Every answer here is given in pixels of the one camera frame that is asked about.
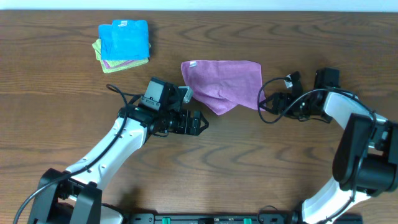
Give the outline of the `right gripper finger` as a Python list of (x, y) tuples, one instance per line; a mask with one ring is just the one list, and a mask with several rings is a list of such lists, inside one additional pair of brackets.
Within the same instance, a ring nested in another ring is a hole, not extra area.
[(287, 82), (287, 89), (292, 91), (292, 95), (301, 95), (303, 93), (303, 87), (300, 82), (300, 72), (296, 71), (287, 75), (290, 82)]
[(261, 108), (269, 113), (275, 113), (274, 103), (273, 103), (274, 98), (275, 98), (275, 93), (272, 94), (271, 96), (267, 96), (265, 100), (261, 101)]

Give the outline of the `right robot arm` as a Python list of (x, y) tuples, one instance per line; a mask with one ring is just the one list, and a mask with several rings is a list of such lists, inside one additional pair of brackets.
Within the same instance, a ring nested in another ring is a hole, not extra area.
[(257, 99), (257, 110), (300, 122), (336, 121), (343, 135), (332, 177), (291, 212), (259, 213), (259, 223), (362, 223), (347, 211), (356, 204), (397, 190), (397, 123), (378, 115), (340, 86), (340, 72), (317, 70), (314, 87), (304, 91), (300, 73), (282, 78), (289, 92)]

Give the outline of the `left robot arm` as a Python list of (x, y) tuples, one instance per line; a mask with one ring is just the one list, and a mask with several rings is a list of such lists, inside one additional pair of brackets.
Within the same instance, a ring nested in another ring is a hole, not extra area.
[(125, 215), (102, 203), (102, 193), (119, 168), (157, 133), (199, 135), (209, 126), (200, 111), (121, 108), (108, 134), (83, 158), (60, 172), (49, 169), (28, 201), (29, 223), (124, 223)]

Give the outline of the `purple microfiber cloth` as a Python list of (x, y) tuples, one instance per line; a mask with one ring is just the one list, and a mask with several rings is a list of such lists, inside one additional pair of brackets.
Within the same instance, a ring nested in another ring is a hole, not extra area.
[(256, 110), (266, 97), (261, 65), (247, 60), (191, 60), (181, 63), (183, 80), (193, 90), (194, 99), (217, 115), (238, 105)]

